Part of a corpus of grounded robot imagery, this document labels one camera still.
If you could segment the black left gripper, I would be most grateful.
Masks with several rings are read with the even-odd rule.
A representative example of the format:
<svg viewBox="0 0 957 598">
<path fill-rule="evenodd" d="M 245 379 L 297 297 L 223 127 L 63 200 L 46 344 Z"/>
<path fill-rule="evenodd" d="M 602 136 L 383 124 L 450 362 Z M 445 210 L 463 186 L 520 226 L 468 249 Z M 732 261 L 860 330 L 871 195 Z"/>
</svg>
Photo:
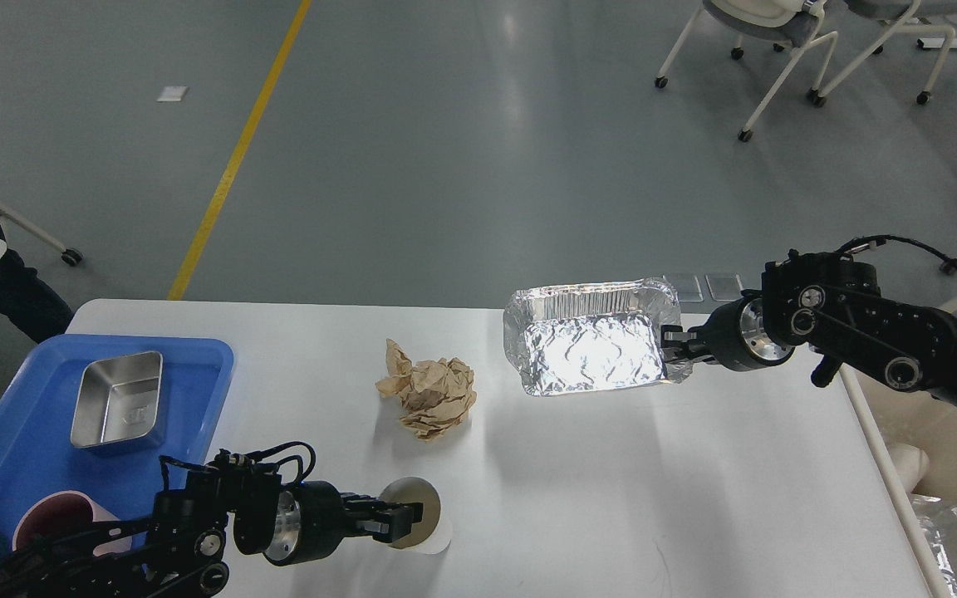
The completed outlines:
<svg viewBox="0 0 957 598">
<path fill-rule="evenodd" d="M 278 494 L 273 533 L 263 557 L 276 566 L 326 559 L 348 535 L 394 544 L 413 533 L 424 509 L 421 501 L 341 493 L 326 481 L 285 486 Z"/>
</svg>

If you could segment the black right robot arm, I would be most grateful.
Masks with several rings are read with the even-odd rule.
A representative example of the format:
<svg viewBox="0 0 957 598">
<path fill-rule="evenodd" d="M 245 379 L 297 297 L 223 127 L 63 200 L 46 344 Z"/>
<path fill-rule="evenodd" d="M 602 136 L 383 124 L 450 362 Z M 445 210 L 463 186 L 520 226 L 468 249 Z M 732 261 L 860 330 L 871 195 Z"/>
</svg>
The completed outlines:
<svg viewBox="0 0 957 598">
<path fill-rule="evenodd" d="M 831 252 L 788 252 L 767 262 L 760 287 L 713 311 L 701 326 L 663 325 L 667 364 L 707 363 L 748 372 L 786 363 L 809 345 L 822 357 L 810 380 L 827 386 L 843 365 L 900 393 L 925 391 L 957 409 L 957 316 L 881 295 L 859 252 L 904 243 L 957 271 L 957 258 L 891 234 L 862 236 Z"/>
</svg>

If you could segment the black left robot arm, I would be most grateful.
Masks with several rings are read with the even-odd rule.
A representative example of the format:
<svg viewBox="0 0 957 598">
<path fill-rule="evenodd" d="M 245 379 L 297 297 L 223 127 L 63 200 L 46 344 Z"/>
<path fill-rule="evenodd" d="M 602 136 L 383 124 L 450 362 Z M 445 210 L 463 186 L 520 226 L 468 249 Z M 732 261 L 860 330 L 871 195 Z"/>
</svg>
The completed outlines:
<svg viewBox="0 0 957 598">
<path fill-rule="evenodd" d="M 213 597 L 228 585 L 229 544 L 272 566 L 319 561 L 348 538 L 404 540 L 429 521 L 421 501 L 387 501 L 312 481 L 301 440 L 220 450 L 191 464 L 159 457 L 148 516 L 92 522 L 0 559 L 0 597 Z"/>
</svg>

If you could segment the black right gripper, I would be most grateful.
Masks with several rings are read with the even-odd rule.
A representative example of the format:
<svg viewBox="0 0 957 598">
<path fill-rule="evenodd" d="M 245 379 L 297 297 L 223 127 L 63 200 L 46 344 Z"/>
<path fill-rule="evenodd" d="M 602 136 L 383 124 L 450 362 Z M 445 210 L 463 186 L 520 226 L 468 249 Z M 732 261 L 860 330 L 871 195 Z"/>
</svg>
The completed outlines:
<svg viewBox="0 0 957 598">
<path fill-rule="evenodd" d="M 708 325 L 662 325 L 660 345 L 662 360 L 668 365 L 720 365 L 734 372 L 782 365 L 795 352 L 793 346 L 776 343 L 768 335 L 758 297 L 719 307 L 708 317 Z"/>
</svg>

